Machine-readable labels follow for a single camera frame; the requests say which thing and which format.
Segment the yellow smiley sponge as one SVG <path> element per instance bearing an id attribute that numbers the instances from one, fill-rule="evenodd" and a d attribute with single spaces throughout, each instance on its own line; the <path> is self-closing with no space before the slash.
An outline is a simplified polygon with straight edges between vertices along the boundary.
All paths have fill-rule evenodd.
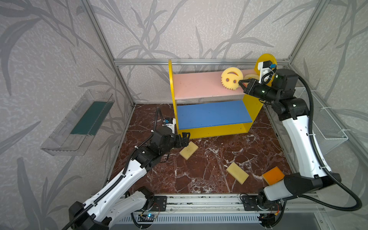
<path id="1" fill-rule="evenodd" d="M 238 89 L 240 80 L 243 80 L 243 73 L 236 67 L 227 68 L 221 74 L 221 84 L 228 90 Z"/>
<path id="2" fill-rule="evenodd" d="M 259 76 L 257 74 L 247 74 L 244 76 L 243 78 L 244 80 L 247 80 L 247 79 L 256 79 L 257 81 L 259 80 Z"/>

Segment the yellow rectangular sponge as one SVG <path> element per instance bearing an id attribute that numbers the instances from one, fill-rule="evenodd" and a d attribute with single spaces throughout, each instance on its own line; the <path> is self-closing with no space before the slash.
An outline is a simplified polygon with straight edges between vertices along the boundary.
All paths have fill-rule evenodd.
<path id="1" fill-rule="evenodd" d="M 231 163 L 226 171 L 241 185 L 248 179 L 249 174 L 245 172 L 239 165 L 236 163 Z"/>

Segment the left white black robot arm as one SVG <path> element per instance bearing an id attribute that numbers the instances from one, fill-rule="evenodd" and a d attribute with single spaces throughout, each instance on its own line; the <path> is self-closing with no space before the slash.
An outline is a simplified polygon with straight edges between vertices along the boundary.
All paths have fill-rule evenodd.
<path id="1" fill-rule="evenodd" d="M 147 208 L 154 195 L 145 188 L 124 198 L 129 189 L 172 149 L 189 145 L 190 133 L 174 134 L 163 126 L 136 146 L 125 167 L 97 194 L 85 202 L 75 202 L 69 208 L 70 221 L 65 230 L 109 230 L 119 220 L 135 211 Z"/>

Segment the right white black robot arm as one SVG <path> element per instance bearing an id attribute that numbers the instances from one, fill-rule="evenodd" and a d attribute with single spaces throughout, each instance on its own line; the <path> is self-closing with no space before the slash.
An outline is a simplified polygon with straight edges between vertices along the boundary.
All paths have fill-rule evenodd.
<path id="1" fill-rule="evenodd" d="M 256 79 L 241 80 L 239 85 L 246 95 L 272 107 L 289 135 L 299 164 L 299 172 L 264 187 L 258 194 L 258 205 L 263 207 L 274 201 L 305 198 L 339 211 L 361 209 L 361 199 L 342 184 L 341 176 L 332 172 L 321 154 L 313 131 L 314 100 L 308 83 L 292 70 L 279 69 L 273 74 L 271 86 Z M 333 185 L 347 192 L 355 200 L 355 205 L 340 207 L 307 196 L 308 192 Z"/>

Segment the yellow pink blue shelf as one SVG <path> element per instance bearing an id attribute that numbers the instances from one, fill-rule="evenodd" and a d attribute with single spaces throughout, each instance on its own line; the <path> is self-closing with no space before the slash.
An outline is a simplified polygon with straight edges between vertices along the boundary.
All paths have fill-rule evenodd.
<path id="1" fill-rule="evenodd" d="M 243 77 L 257 74 L 257 64 L 271 60 L 271 54 L 263 54 L 253 70 L 241 70 Z M 243 93 L 242 88 L 228 90 L 221 84 L 222 71 L 174 74 L 172 61 L 168 62 L 172 104 L 179 134 L 189 132 L 191 138 L 207 138 L 247 133 L 256 120 L 263 103 Z M 189 99 L 210 99 L 224 96 L 242 96 L 235 101 L 178 105 Z"/>

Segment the green circuit board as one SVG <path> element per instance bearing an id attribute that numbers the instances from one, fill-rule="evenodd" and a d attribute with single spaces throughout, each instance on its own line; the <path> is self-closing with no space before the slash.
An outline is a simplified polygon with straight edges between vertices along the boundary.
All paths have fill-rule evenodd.
<path id="1" fill-rule="evenodd" d="M 140 222 L 154 222 L 158 218 L 158 214 L 141 214 L 139 215 Z"/>

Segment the orange sponge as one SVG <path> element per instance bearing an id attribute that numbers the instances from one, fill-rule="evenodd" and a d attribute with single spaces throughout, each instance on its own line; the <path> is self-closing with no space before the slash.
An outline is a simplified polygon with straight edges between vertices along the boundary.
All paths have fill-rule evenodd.
<path id="1" fill-rule="evenodd" d="M 271 170 L 267 171 L 262 175 L 263 179 L 266 181 L 266 183 L 271 186 L 274 185 L 281 180 L 284 179 L 285 175 L 283 172 L 276 166 L 272 168 Z"/>

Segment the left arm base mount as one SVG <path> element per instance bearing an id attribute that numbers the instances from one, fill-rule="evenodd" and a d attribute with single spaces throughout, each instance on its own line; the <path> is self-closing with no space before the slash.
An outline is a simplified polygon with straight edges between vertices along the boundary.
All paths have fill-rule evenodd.
<path id="1" fill-rule="evenodd" d="M 148 200 L 146 201 L 145 205 L 141 210 L 161 212 L 166 211 L 166 206 L 167 206 L 167 196 L 154 195 L 153 197 L 148 198 Z"/>

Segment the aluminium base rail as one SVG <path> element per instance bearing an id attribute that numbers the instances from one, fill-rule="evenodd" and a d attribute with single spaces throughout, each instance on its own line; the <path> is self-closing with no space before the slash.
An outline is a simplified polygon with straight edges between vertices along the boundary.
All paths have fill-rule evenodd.
<path id="1" fill-rule="evenodd" d="M 245 211 L 238 194 L 166 194 L 166 211 L 138 210 L 128 214 L 116 224 L 199 224 L 199 223 L 260 223 L 282 217 L 290 220 L 292 213 L 311 217 L 319 225 L 327 223 L 326 211 L 310 201 L 295 199 L 279 212 Z M 141 214 L 158 214 L 154 222 L 140 222 Z"/>

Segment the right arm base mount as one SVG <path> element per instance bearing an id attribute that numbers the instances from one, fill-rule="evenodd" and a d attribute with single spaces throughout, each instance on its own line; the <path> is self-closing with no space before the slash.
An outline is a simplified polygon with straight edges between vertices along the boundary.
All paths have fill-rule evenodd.
<path id="1" fill-rule="evenodd" d="M 279 212 L 283 208 L 280 200 L 268 201 L 262 195 L 240 194 L 239 198 L 245 211 Z"/>

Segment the clear plastic wall bin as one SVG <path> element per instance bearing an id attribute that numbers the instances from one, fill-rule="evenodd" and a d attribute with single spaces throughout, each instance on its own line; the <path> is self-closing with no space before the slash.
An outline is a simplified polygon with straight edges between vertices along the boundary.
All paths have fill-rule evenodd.
<path id="1" fill-rule="evenodd" d="M 115 102 L 112 93 L 87 90 L 41 145 L 52 156 L 83 156 Z"/>

